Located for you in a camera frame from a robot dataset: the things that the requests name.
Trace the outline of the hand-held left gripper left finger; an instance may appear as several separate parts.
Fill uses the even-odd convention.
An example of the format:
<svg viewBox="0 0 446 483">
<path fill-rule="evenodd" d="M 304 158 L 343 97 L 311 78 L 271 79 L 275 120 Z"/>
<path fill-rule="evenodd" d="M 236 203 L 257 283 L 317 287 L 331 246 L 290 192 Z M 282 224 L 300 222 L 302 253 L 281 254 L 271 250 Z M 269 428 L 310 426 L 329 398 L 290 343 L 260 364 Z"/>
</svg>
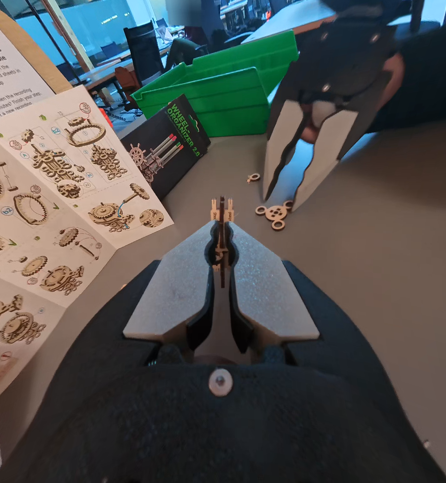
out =
<svg viewBox="0 0 446 483">
<path fill-rule="evenodd" d="M 196 349 L 212 328 L 214 271 L 210 251 L 218 223 L 208 222 L 160 260 L 123 335 Z"/>
</svg>

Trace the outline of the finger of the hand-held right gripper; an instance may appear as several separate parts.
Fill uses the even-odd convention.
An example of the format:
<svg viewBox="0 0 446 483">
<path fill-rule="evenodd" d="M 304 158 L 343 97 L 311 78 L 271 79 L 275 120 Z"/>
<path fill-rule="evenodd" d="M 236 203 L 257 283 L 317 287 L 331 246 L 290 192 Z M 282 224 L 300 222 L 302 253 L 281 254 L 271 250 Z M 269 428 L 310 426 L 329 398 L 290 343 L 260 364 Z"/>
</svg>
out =
<svg viewBox="0 0 446 483">
<path fill-rule="evenodd" d="M 337 166 L 358 115 L 358 111 L 336 107 L 313 107 L 304 113 L 305 124 L 313 126 L 318 133 L 312 148 L 297 147 L 292 156 L 292 173 L 300 175 L 292 180 L 295 184 L 293 212 Z"/>
<path fill-rule="evenodd" d="M 312 124 L 313 107 L 310 103 L 286 100 L 275 113 L 272 109 L 270 120 L 275 121 L 273 129 L 268 129 L 265 163 L 263 171 L 263 199 L 268 201 L 279 180 L 287 159 L 293 156 L 294 148 L 304 129 Z"/>
</svg>

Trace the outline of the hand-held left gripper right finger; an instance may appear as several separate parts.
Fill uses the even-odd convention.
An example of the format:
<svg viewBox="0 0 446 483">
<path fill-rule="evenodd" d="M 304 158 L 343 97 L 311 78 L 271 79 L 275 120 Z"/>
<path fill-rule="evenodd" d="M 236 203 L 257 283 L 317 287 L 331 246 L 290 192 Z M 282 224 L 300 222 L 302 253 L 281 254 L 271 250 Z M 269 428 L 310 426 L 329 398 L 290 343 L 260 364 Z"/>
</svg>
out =
<svg viewBox="0 0 446 483">
<path fill-rule="evenodd" d="M 317 340 L 320 332 L 283 260 L 234 222 L 226 226 L 231 330 L 240 353 Z"/>
</svg>

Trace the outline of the three-ring wooden model part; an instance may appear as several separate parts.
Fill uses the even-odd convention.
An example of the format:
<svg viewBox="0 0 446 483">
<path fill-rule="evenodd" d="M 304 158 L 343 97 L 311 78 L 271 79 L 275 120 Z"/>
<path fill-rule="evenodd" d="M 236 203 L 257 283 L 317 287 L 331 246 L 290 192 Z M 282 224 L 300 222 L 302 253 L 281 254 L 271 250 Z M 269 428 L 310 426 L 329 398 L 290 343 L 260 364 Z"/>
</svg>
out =
<svg viewBox="0 0 446 483">
<path fill-rule="evenodd" d="M 258 206 L 255 209 L 255 214 L 258 216 L 264 216 L 271 222 L 271 227 L 274 231 L 282 231 L 285 228 L 285 219 L 287 215 L 292 211 L 293 201 L 287 200 L 283 205 L 274 205 L 266 208 L 265 206 Z"/>
</svg>

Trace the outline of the wooden axle model assembly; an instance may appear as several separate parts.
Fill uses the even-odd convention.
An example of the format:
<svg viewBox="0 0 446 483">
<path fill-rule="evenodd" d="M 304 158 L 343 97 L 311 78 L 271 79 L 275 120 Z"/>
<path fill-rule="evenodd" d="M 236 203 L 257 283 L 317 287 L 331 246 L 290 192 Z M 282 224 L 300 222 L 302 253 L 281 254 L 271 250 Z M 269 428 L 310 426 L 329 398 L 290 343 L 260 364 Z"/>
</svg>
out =
<svg viewBox="0 0 446 483">
<path fill-rule="evenodd" d="M 210 219 L 216 222 L 214 247 L 211 249 L 211 263 L 214 272 L 220 274 L 221 289 L 230 287 L 231 266 L 234 260 L 230 222 L 234 221 L 232 198 L 220 196 L 211 202 Z"/>
</svg>

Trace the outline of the person's right forearm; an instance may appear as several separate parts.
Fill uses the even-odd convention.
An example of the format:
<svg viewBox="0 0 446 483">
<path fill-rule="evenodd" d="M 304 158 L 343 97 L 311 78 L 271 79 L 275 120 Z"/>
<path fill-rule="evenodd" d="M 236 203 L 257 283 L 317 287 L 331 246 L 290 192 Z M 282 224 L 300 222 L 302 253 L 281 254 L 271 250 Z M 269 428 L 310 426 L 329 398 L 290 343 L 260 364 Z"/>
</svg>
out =
<svg viewBox="0 0 446 483">
<path fill-rule="evenodd" d="M 446 27 L 403 41 L 402 81 L 368 133 L 446 119 Z"/>
</svg>

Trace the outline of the person's right hand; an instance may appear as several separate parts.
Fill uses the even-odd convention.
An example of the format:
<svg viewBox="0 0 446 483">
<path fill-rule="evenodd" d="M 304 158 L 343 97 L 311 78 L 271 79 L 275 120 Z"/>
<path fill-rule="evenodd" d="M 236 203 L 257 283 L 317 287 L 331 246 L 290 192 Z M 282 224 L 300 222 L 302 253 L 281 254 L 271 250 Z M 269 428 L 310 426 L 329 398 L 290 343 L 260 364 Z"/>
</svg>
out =
<svg viewBox="0 0 446 483">
<path fill-rule="evenodd" d="M 405 64 L 402 55 L 395 53 L 392 57 L 388 58 L 384 63 L 383 71 L 391 74 L 391 77 L 381 96 L 381 106 L 389 102 L 401 87 L 405 73 Z"/>
</svg>

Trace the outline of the grey desk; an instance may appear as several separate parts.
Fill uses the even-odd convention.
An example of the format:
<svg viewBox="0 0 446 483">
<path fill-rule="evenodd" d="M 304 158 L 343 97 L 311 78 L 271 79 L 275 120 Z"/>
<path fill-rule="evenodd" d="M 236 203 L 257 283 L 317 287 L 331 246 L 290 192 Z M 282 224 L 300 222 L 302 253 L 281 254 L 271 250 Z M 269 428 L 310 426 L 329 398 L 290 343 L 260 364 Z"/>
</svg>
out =
<svg viewBox="0 0 446 483">
<path fill-rule="evenodd" d="M 292 30 L 295 35 L 318 28 L 335 20 L 336 14 L 321 1 L 298 1 L 272 16 L 253 32 L 243 44 Z"/>
</svg>

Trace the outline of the green plastic bin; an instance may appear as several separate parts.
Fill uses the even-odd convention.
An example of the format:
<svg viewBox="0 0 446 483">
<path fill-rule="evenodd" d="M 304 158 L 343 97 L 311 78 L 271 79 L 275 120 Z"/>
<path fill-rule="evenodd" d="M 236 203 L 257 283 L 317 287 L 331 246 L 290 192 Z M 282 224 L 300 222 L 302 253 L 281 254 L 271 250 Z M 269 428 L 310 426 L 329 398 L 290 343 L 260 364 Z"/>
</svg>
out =
<svg viewBox="0 0 446 483">
<path fill-rule="evenodd" d="M 288 30 L 181 63 L 131 96 L 147 119 L 184 94 L 209 137 L 260 135 L 269 96 L 297 59 Z"/>
</svg>

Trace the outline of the black product box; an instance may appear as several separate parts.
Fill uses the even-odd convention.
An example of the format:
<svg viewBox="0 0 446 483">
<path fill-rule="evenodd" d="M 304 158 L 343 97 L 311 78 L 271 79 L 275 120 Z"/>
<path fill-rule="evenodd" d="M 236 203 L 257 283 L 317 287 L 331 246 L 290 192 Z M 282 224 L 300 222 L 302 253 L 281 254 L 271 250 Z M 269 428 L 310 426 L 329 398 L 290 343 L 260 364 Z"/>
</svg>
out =
<svg viewBox="0 0 446 483">
<path fill-rule="evenodd" d="M 184 94 L 122 134 L 120 141 L 160 200 L 208 152 L 211 143 Z"/>
</svg>

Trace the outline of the folded instruction sheet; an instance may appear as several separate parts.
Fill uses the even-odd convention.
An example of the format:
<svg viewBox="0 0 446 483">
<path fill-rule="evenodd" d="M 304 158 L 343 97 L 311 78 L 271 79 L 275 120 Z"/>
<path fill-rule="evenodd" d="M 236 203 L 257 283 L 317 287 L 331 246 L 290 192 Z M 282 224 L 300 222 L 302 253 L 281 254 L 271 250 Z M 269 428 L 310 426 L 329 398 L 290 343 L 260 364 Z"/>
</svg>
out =
<svg viewBox="0 0 446 483">
<path fill-rule="evenodd" d="M 84 88 L 1 94 L 0 395 L 118 249 L 172 224 Z"/>
</svg>

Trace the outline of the black office chair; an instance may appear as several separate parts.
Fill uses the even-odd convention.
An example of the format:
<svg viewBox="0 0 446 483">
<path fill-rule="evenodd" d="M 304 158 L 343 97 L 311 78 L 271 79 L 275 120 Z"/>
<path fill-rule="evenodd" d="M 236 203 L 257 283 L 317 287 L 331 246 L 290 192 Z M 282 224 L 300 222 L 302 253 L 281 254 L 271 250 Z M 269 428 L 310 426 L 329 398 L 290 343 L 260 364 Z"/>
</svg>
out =
<svg viewBox="0 0 446 483">
<path fill-rule="evenodd" d="M 163 66 L 156 33 L 152 22 L 132 28 L 125 27 L 124 34 L 137 80 L 144 87 L 161 76 Z"/>
</svg>

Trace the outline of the wooden beam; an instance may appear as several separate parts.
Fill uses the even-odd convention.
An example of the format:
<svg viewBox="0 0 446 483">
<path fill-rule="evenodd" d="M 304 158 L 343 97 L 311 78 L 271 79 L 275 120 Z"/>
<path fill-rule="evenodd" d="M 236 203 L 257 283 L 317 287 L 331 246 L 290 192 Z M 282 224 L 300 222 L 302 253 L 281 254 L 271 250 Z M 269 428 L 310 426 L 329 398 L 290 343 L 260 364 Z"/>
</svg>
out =
<svg viewBox="0 0 446 483">
<path fill-rule="evenodd" d="M 60 32 L 60 35 L 64 38 L 66 43 L 70 46 L 74 56 L 76 57 L 78 63 L 84 72 L 89 72 L 93 69 L 93 64 L 87 53 L 76 37 L 74 31 L 72 30 L 69 22 L 64 16 L 61 8 L 59 7 L 57 1 L 43 1 L 45 9 L 50 14 L 54 24 Z"/>
</svg>

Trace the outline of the tan rounded board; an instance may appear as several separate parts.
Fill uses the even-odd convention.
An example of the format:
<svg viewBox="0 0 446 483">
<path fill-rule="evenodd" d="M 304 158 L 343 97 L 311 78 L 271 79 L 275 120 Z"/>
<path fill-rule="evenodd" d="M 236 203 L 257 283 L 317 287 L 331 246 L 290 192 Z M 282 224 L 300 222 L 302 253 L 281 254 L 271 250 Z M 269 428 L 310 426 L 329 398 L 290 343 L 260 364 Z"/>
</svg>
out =
<svg viewBox="0 0 446 483">
<path fill-rule="evenodd" d="M 54 93 L 60 94 L 73 88 L 31 36 L 2 10 L 0 30 Z"/>
</svg>

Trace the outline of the white text paper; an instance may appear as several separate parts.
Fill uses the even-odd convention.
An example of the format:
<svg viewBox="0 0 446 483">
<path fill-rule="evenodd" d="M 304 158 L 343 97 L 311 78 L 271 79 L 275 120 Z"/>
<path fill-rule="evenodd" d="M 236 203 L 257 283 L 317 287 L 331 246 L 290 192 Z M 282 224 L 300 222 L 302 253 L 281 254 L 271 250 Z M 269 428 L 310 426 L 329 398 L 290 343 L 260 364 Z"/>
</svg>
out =
<svg viewBox="0 0 446 483">
<path fill-rule="evenodd" d="M 55 95 L 33 63 L 50 59 L 30 35 L 0 10 L 0 118 Z"/>
</svg>

